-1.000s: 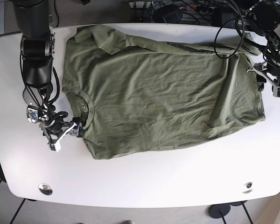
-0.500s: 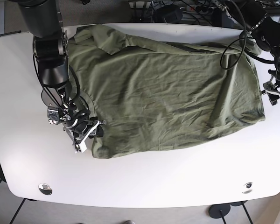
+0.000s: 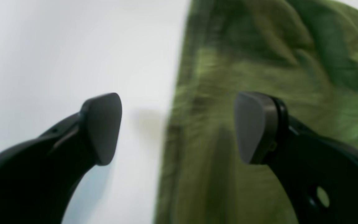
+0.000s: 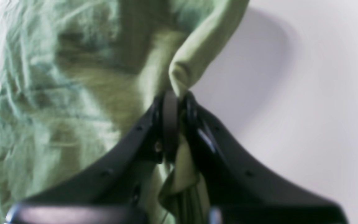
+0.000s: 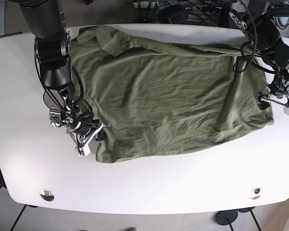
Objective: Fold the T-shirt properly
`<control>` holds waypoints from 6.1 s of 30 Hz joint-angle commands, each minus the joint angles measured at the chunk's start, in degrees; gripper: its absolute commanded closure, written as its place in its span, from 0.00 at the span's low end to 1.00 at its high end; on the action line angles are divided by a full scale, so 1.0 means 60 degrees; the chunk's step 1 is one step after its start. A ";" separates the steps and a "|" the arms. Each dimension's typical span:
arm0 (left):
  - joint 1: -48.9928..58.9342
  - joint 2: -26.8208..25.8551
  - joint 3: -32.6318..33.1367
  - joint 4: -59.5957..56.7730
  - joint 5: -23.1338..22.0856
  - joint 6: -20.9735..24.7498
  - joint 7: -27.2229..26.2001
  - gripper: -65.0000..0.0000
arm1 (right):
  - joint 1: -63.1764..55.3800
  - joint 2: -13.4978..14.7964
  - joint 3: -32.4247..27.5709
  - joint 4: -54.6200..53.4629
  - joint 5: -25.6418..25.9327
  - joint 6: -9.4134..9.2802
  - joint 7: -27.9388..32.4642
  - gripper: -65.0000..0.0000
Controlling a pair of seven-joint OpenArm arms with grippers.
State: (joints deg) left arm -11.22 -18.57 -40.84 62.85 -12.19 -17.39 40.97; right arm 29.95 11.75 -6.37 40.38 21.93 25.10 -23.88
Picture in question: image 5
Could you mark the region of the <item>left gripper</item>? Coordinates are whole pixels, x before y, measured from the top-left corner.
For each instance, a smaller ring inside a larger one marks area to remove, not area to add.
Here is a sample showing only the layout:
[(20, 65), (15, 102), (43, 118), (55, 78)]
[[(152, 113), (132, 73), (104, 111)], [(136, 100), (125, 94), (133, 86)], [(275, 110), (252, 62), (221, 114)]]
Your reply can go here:
[[(269, 92), (258, 97), (258, 107), (265, 110), (270, 107), (270, 103), (277, 103), (281, 106), (289, 107), (289, 63), (285, 69), (280, 69), (274, 76), (271, 84), (268, 85)], [(287, 102), (282, 103), (277, 100), (271, 99), (275, 96), (278, 99), (286, 97)]]

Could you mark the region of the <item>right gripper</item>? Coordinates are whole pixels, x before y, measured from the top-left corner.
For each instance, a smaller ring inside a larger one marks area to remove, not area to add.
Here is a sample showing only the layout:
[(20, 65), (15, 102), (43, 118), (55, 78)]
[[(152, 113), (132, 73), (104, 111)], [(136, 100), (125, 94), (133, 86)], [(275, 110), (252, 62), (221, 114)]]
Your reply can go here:
[(109, 123), (101, 123), (100, 120), (94, 119), (93, 112), (67, 114), (55, 109), (50, 110), (50, 122), (53, 127), (66, 128), (66, 133), (75, 143), (78, 152), (89, 152), (89, 143), (92, 140), (104, 140), (104, 128), (111, 126)]

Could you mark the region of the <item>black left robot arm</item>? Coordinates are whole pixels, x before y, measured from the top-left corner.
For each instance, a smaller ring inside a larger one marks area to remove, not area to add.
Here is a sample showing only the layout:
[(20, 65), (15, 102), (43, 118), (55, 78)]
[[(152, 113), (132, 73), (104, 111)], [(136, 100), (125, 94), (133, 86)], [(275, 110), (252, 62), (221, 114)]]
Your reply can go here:
[(273, 0), (231, 0), (229, 17), (248, 38), (240, 48), (245, 67), (253, 65), (274, 75), (268, 92), (257, 98), (259, 108), (277, 103), (289, 114), (289, 46), (280, 35), (283, 27), (277, 24), (277, 18), (289, 17), (289, 5), (276, 6)]

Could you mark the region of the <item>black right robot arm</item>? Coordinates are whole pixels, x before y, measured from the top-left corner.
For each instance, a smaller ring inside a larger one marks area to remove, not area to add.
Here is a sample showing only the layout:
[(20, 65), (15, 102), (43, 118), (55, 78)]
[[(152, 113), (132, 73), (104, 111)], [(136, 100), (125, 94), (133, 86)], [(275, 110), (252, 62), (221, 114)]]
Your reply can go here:
[(56, 0), (18, 0), (31, 33), (35, 36), (34, 58), (38, 78), (44, 88), (43, 101), (50, 110), (53, 127), (65, 127), (80, 156), (87, 156), (91, 140), (105, 139), (108, 124), (94, 119), (84, 99), (82, 80), (71, 65), (70, 35), (64, 14)]

